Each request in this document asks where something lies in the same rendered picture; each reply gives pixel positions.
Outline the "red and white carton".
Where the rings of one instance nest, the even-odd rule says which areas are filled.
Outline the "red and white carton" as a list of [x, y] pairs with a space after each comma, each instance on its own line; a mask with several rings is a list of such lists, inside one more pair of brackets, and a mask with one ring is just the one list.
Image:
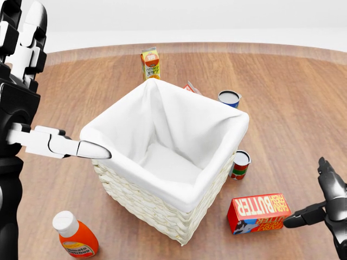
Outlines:
[[184, 89], [196, 93], [198, 95], [202, 95], [202, 93], [197, 88], [195, 88], [190, 81], [187, 81], [187, 84], [185, 85]]

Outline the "orange ketchup bottle white cap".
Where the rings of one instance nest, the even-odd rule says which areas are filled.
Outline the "orange ketchup bottle white cap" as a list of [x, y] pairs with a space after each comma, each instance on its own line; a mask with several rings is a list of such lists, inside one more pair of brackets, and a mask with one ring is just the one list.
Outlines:
[[52, 220], [53, 228], [59, 233], [59, 240], [68, 254], [77, 259], [95, 256], [99, 242], [94, 233], [70, 211], [57, 213]]

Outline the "red and green tin can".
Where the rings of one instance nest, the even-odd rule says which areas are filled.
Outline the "red and green tin can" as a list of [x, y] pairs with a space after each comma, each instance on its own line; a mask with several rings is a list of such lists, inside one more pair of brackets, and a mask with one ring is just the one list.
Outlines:
[[249, 154], [243, 150], [237, 150], [229, 176], [234, 180], [241, 180], [245, 177], [249, 164], [252, 162]]

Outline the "white wicker basket with liner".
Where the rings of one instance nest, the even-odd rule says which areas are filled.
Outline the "white wicker basket with liner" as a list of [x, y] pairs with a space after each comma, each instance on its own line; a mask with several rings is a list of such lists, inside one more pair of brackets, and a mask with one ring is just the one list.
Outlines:
[[105, 191], [182, 245], [214, 202], [249, 116], [165, 81], [148, 79], [80, 132], [107, 148], [92, 164]]

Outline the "orange juice carton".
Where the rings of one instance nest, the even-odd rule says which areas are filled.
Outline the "orange juice carton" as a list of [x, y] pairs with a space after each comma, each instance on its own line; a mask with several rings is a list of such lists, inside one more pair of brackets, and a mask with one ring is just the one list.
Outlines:
[[142, 50], [140, 58], [144, 81], [150, 78], [160, 80], [160, 63], [157, 48], [152, 47]]

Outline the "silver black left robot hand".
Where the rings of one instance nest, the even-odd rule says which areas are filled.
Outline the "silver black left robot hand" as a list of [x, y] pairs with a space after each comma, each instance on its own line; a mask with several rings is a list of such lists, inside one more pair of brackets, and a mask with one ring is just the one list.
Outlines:
[[47, 58], [47, 12], [35, 1], [19, 32], [21, 2], [0, 0], [0, 165], [17, 161], [22, 147], [27, 153], [58, 159], [109, 159], [111, 153], [106, 148], [72, 140], [64, 130], [31, 128], [41, 98], [35, 76], [43, 72]]

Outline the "red butter box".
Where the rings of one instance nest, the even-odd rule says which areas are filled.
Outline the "red butter box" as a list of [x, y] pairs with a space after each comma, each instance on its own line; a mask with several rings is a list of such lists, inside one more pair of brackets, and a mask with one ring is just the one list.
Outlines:
[[292, 214], [281, 193], [238, 197], [231, 200], [227, 213], [232, 234], [281, 229]]

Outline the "blue tin can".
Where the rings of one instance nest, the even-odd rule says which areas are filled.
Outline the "blue tin can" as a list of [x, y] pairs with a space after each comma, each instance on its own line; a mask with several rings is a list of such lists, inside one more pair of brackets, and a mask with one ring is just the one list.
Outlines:
[[233, 108], [238, 108], [241, 98], [241, 94], [232, 90], [223, 90], [218, 94], [219, 102], [229, 105]]

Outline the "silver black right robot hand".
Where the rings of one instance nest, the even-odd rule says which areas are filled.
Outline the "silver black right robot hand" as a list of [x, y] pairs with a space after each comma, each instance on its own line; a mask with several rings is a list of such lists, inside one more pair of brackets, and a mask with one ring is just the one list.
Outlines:
[[286, 228], [324, 222], [333, 236], [340, 260], [347, 260], [347, 183], [323, 157], [318, 161], [318, 182], [325, 200], [296, 211], [285, 218]]

